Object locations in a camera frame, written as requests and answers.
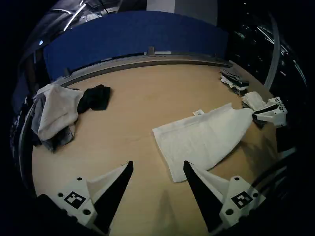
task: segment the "folded white towel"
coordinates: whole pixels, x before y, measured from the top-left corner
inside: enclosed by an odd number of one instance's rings
[[[64,88],[57,84],[49,84],[41,88],[37,94],[41,92],[46,97],[46,103],[38,129],[38,137],[44,141],[52,138],[77,120],[77,107],[83,92]]]
[[[199,116],[153,129],[174,182],[186,180],[185,160],[209,170],[239,143],[252,122],[253,111],[235,110],[231,103]]]
[[[261,110],[266,106],[266,103],[257,92],[246,93],[242,100],[254,111]]]

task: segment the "black cloth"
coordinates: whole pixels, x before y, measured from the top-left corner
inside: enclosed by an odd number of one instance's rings
[[[78,113],[86,112],[89,108],[100,111],[106,110],[109,98],[111,95],[111,88],[104,85],[97,85],[95,88],[88,88],[85,90],[83,97],[78,104]]]

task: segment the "table surface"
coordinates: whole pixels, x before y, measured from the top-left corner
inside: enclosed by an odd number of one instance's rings
[[[241,67],[265,101],[272,95]],[[56,194],[78,176],[93,179],[133,161],[134,172],[113,219],[110,235],[208,235],[187,181],[174,183],[155,142],[153,128],[209,112],[229,102],[241,108],[241,98],[220,82],[220,68],[204,65],[159,65],[96,76],[71,88],[99,84],[113,94],[105,111],[79,116],[75,139],[54,154],[33,149],[33,179],[37,195]],[[275,128],[251,124],[241,142],[210,172],[230,179],[253,180],[277,158]]]

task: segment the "blue partition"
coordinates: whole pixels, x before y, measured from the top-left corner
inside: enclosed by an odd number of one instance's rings
[[[64,68],[75,70],[100,60],[156,51],[192,52],[223,58],[228,34],[190,17],[158,11],[111,14],[67,30],[44,49],[51,81]]]

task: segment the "clothes stack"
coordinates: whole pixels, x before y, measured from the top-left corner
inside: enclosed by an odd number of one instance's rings
[[[54,152],[58,146],[73,140],[75,122],[79,114],[89,108],[105,110],[111,88],[98,85],[85,92],[48,84],[38,90],[34,99],[36,107],[32,113],[31,128],[48,150]]]
[[[221,82],[227,84],[234,93],[240,97],[247,93],[249,82],[244,80],[233,67],[221,69],[220,73]]]

